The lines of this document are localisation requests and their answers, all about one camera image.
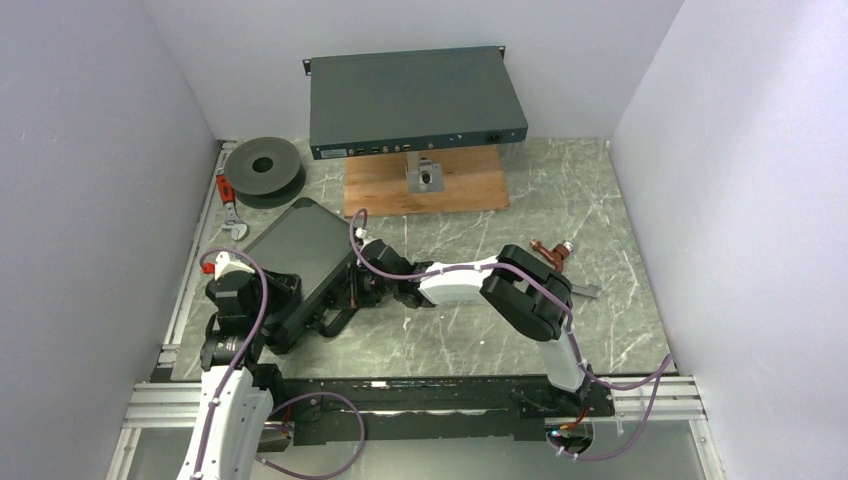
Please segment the black poker set case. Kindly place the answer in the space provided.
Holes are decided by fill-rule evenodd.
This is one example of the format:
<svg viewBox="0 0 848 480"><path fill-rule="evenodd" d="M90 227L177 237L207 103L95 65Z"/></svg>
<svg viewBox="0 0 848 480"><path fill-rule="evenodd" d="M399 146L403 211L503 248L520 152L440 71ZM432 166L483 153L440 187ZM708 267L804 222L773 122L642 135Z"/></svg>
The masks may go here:
<svg viewBox="0 0 848 480"><path fill-rule="evenodd" d="M273 354L290 353L309 332L333 338L357 312L350 303L348 228L343 218L303 197L248 245L246 252L264 270L300 277L299 305L264 321L265 346Z"/></svg>

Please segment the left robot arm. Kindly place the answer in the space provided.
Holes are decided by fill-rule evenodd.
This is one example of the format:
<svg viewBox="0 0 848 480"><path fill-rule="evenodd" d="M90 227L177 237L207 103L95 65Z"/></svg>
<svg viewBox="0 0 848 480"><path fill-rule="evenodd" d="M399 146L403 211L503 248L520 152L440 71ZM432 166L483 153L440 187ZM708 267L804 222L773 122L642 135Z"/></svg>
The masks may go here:
<svg viewBox="0 0 848 480"><path fill-rule="evenodd" d="M201 347L201 394L179 479L247 479L266 420L279 417L287 392L277 366L261 363L262 323L301 301L301 279L267 270L217 274Z"/></svg>

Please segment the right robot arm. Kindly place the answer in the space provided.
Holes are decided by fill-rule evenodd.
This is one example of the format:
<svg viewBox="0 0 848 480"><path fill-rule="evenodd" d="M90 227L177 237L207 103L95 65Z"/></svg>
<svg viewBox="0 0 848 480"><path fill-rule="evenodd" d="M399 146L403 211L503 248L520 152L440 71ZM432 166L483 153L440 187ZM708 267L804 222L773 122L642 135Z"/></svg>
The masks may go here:
<svg viewBox="0 0 848 480"><path fill-rule="evenodd" d="M470 263L411 263L381 240L350 237L362 289L392 296L408 308L481 302L496 310L543 359L557 411L574 415L590 399L588 377L573 336L572 284L517 245Z"/></svg>

